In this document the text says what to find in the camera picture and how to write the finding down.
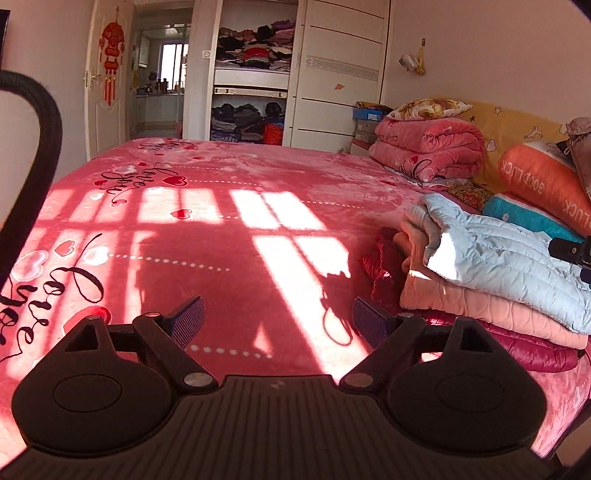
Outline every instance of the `stack of clothes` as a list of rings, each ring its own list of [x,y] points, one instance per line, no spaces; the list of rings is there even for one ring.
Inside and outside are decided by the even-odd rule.
[[[212,109],[209,139],[220,142],[247,142],[281,145],[285,116],[276,102],[270,102],[263,117],[259,110],[247,103],[234,107],[229,103]]]
[[[296,24],[290,20],[237,32],[220,28],[216,65],[289,72]]]
[[[432,193],[407,210],[400,231],[380,230],[361,263],[372,299],[392,314],[434,325],[478,319],[527,370],[563,372],[587,346],[591,287],[578,267],[549,256],[549,241]]]

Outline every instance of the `red chinese knot ornament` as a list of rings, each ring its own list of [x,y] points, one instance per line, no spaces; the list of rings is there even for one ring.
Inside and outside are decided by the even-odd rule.
[[[104,62],[105,66],[105,86],[103,97],[109,106],[115,100],[115,82],[117,80],[117,70],[119,69],[119,62],[117,59],[119,55],[125,52],[125,34],[123,28],[117,23],[119,19],[119,7],[117,7],[117,15],[115,21],[108,24],[103,30],[99,40],[99,62],[103,62],[103,53],[106,56]]]

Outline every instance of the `kitchen window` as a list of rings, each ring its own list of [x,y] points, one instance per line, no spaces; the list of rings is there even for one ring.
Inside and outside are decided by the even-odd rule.
[[[187,80],[187,53],[189,44],[165,43],[162,45],[162,60],[160,62],[160,78],[166,79],[168,89],[174,90],[180,78],[181,88]]]

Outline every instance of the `black hose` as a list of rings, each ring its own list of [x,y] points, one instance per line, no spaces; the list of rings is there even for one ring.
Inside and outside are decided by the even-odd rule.
[[[35,80],[19,73],[0,71],[0,90],[14,93],[29,102],[37,113],[40,128],[35,160],[0,230],[1,288],[21,254],[51,187],[60,159],[62,131],[56,101]]]

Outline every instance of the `metal bolt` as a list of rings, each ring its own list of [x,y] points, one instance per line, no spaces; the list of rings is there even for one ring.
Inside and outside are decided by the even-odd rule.
[[[345,383],[350,387],[366,388],[374,383],[374,379],[368,374],[349,374],[345,377]]]
[[[189,387],[207,387],[208,385],[211,385],[211,383],[213,383],[213,377],[203,372],[195,372],[192,374],[188,374],[184,378],[184,382]]]

